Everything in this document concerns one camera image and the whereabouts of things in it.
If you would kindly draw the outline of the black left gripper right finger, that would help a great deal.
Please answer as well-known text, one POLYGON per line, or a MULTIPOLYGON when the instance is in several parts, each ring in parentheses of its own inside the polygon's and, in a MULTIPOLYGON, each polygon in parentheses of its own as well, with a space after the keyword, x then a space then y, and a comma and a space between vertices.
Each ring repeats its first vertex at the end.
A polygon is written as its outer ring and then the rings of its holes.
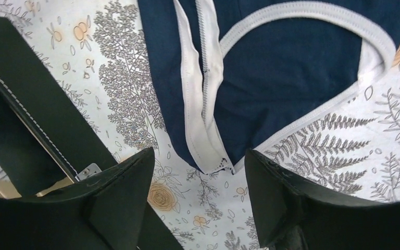
POLYGON ((244 158, 254 224, 269 249, 400 249, 400 202, 346 195, 253 149, 244 158))

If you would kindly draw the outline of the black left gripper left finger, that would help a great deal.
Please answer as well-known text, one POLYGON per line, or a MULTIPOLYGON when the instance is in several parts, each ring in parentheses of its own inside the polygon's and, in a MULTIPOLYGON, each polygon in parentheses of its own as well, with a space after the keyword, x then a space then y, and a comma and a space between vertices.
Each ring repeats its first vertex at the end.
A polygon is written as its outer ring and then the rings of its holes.
POLYGON ((136 249, 155 153, 42 197, 0 198, 0 249, 136 249))

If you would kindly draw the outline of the navy blue underwear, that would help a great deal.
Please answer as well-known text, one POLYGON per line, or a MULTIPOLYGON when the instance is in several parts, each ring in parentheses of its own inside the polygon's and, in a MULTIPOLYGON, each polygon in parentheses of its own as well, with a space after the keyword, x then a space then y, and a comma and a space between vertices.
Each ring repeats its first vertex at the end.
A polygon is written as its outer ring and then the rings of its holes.
POLYGON ((139 1, 176 154, 209 174, 330 111, 391 67, 400 1, 139 1))

